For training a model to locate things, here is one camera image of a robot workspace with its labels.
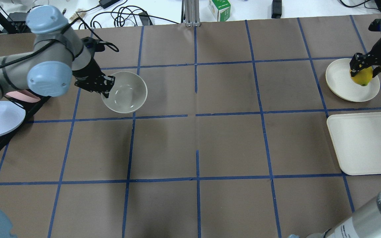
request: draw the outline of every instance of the green and white box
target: green and white box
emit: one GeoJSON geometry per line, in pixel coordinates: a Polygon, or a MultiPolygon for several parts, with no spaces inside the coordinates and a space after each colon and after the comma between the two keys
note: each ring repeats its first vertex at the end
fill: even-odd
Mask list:
{"type": "Polygon", "coordinates": [[[227,21],[230,17],[231,7],[228,0],[208,0],[208,8],[217,21],[227,21]]]}

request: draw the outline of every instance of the paper plate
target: paper plate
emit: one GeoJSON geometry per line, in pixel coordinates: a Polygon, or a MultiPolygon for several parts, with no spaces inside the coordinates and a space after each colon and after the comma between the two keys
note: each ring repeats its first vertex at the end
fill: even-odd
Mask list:
{"type": "Polygon", "coordinates": [[[343,172],[381,174],[381,112],[331,115],[327,127],[343,172]]]}
{"type": "Polygon", "coordinates": [[[39,97],[27,90],[9,92],[7,93],[7,96],[30,103],[35,103],[41,100],[39,97]]]}
{"type": "Polygon", "coordinates": [[[325,80],[328,87],[347,101],[369,101],[380,91],[380,81],[374,77],[367,86],[361,86],[351,79],[349,62],[351,59],[338,59],[327,67],[325,80]]]}
{"type": "Polygon", "coordinates": [[[14,131],[23,122],[26,111],[10,101],[0,101],[0,136],[14,131]]]}

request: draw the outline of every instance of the table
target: table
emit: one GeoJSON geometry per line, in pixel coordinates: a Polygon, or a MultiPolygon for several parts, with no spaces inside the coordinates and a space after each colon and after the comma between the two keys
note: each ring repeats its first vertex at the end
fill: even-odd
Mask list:
{"type": "MultiPolygon", "coordinates": [[[[147,102],[120,115],[73,85],[51,98],[0,153],[13,233],[281,238],[332,228],[381,190],[381,175],[341,172],[325,123],[381,111],[381,92],[353,103],[325,82],[333,60],[377,41],[375,18],[97,29],[120,49],[96,53],[100,67],[139,74],[147,102]]],[[[33,40],[0,35],[0,56],[33,40]]]]}

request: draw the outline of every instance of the lemon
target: lemon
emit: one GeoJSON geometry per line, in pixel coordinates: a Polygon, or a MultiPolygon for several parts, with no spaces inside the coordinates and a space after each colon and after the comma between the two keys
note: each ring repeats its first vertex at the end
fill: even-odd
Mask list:
{"type": "Polygon", "coordinates": [[[373,79],[373,68],[369,67],[358,72],[355,77],[351,77],[354,83],[361,86],[367,86],[367,84],[373,79]]]}

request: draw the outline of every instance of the pink object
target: pink object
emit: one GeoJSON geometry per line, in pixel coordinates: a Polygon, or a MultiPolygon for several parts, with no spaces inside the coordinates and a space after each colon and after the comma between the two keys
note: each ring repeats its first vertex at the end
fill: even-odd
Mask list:
{"type": "Polygon", "coordinates": [[[39,100],[41,100],[39,97],[35,96],[27,90],[9,92],[7,93],[7,96],[31,103],[38,102],[39,100]]]}

